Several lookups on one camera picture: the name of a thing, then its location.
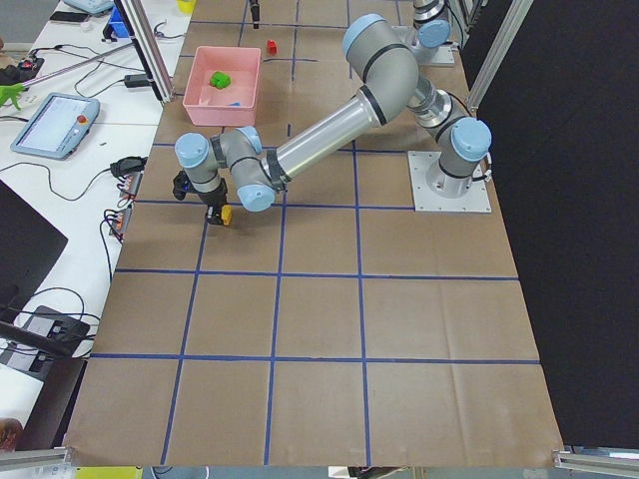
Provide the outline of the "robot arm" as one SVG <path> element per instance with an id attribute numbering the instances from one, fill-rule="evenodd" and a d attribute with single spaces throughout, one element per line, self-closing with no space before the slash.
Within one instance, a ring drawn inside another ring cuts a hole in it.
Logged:
<path id="1" fill-rule="evenodd" d="M 420 74 L 413 48 L 382 16 L 357 18 L 343 36 L 342 50 L 362 81 L 343 106 L 271 150 L 263 149 L 253 127 L 210 138 L 182 135 L 175 144 L 181 168 L 173 179 L 174 197 L 181 201 L 188 194 L 198 196 L 207 207 L 208 223 L 227 225 L 228 188 L 220 175 L 226 169 L 244 208 L 262 212 L 294 177 L 403 110 L 413 112 L 441 148 L 425 177 L 429 188 L 447 199 L 464 196 L 477 179 L 478 164 L 489 156 L 488 126 L 465 114 L 447 92 Z"/>
<path id="2" fill-rule="evenodd" d="M 447 13 L 450 11 L 446 1 L 413 1 L 412 25 L 393 27 L 401 43 L 413 52 L 435 50 L 449 38 L 451 26 Z M 346 53 L 358 35 L 368 24 L 377 21 L 373 14 L 365 15 L 350 24 L 342 39 L 342 49 Z"/>

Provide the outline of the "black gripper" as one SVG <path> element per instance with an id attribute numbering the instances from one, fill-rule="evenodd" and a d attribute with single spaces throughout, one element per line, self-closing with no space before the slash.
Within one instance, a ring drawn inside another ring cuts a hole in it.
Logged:
<path id="1" fill-rule="evenodd" d="M 187 194 L 197 195 L 200 200 L 208 206 L 206 220 L 209 225 L 222 226 L 223 205 L 227 200 L 228 188 L 226 180 L 218 173 L 205 184 L 192 182 L 184 170 L 173 178 L 173 196 L 178 201 L 183 201 Z"/>

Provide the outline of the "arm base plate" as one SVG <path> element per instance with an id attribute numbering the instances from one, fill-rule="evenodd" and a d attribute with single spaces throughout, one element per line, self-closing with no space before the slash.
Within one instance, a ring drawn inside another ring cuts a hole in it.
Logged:
<path id="1" fill-rule="evenodd" d="M 454 57 L 450 45 L 428 48 L 417 40 L 417 31 L 410 26 L 392 26 L 395 35 L 413 54 L 419 66 L 453 67 Z"/>
<path id="2" fill-rule="evenodd" d="M 492 212 L 485 180 L 474 176 L 457 179 L 440 167 L 440 152 L 408 151 L 408 172 L 414 210 L 434 214 L 481 214 Z"/>

